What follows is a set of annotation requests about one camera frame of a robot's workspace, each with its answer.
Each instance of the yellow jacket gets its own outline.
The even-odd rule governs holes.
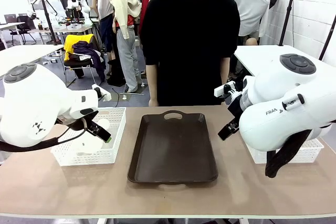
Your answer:
[[[86,41],[87,43],[91,42],[91,38],[93,37],[93,34],[88,35],[68,35],[65,43],[64,43],[64,50],[65,50],[65,57],[64,61],[69,60],[69,53],[73,54],[73,48],[72,46],[76,44],[79,41]]]

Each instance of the gray pants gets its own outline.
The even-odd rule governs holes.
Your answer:
[[[129,39],[124,39],[120,29],[117,31],[118,52],[129,92],[136,92],[138,84],[142,83],[142,79],[138,68],[138,56],[135,50],[134,26],[128,26],[127,30],[130,36]]]

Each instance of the table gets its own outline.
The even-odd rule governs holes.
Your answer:
[[[19,35],[19,30],[17,29],[17,26],[21,25],[21,24],[24,24],[24,22],[16,22],[16,23],[8,23],[8,24],[5,24],[5,25],[0,25],[0,38],[1,38],[2,42],[4,43],[6,49],[8,48],[8,46],[7,46],[7,43],[6,43],[5,35],[3,34],[2,31],[15,28],[17,34]],[[19,40],[20,40],[21,45],[23,45],[23,41],[22,41],[20,35],[19,35]]]
[[[15,66],[33,62],[63,47],[64,45],[27,45],[2,50],[0,51],[0,76],[5,75]]]
[[[65,29],[57,29],[55,30],[54,29],[54,33],[60,33],[60,37],[61,37],[61,42],[62,44],[64,44],[64,39],[63,39],[63,33],[67,34],[67,33],[87,33],[88,30],[92,29],[92,26],[89,26],[89,25],[84,25],[82,28],[80,29],[77,29],[77,30],[69,30],[67,28]],[[39,29],[33,29],[33,30],[30,30],[28,31],[29,33],[33,34],[33,33],[38,33],[40,35],[40,39],[42,40],[42,43],[44,44],[44,41],[43,41],[43,37],[42,37],[42,34],[50,34],[50,30],[39,30]]]
[[[285,54],[298,54],[307,57],[316,65],[317,71],[335,71],[333,66],[291,46],[238,46],[235,52],[235,56],[253,76],[258,75],[273,60],[279,59],[280,55]]]
[[[167,110],[203,113],[219,177],[210,184],[152,186],[127,180],[141,117]],[[288,164],[274,179],[254,164],[239,133],[217,133],[233,117],[225,106],[127,108],[115,164],[60,167],[50,149],[12,154],[0,167],[1,215],[30,218],[315,218],[336,216],[336,155]],[[50,136],[64,126],[56,125]]]

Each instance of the basket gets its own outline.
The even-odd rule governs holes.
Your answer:
[[[267,152],[260,152],[256,149],[246,145],[250,154],[256,164],[267,163]],[[319,155],[320,151],[324,148],[316,138],[305,141],[296,156],[290,161],[290,163],[314,163],[315,159]]]
[[[100,108],[98,111],[99,113],[93,121],[97,123],[100,119],[108,119],[110,122],[108,132],[111,134],[112,140],[109,143],[104,143],[99,151],[92,154],[78,152],[76,149],[78,145],[75,144],[77,139],[54,146],[51,153],[60,166],[113,164],[116,161],[126,124],[126,108]],[[81,131],[69,130],[59,141],[72,138],[80,133]]]

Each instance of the black pole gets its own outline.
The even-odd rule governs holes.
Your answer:
[[[290,12],[292,11],[292,5],[293,5],[293,0],[289,0],[289,5],[287,7],[286,19],[285,19],[285,23],[283,25],[284,27],[282,29],[282,34],[281,34],[280,43],[279,43],[280,47],[282,47],[283,43],[284,43],[284,38],[285,38],[286,29],[287,29],[287,25],[288,25],[289,15],[290,15]]]
[[[46,15],[46,18],[47,18],[47,23],[48,23],[49,30],[50,30],[50,33],[51,33],[51,38],[54,42],[54,45],[57,45],[55,33],[54,33],[53,27],[51,25],[51,21],[50,21],[50,18],[49,18],[46,3],[44,2],[44,0],[41,0],[41,1],[42,1],[42,5],[43,5],[44,14]]]
[[[323,49],[322,49],[322,53],[321,53],[321,55],[320,55],[319,60],[323,60],[325,51],[327,50],[327,47],[328,47],[328,45],[329,45],[331,36],[332,36],[332,34],[333,34],[333,32],[334,32],[335,25],[336,25],[336,15],[335,15],[334,22],[333,22],[332,25],[331,25],[331,29],[330,29],[329,35],[328,35],[328,37],[327,37],[327,41],[326,41],[325,44],[324,44],[324,47],[323,47]]]

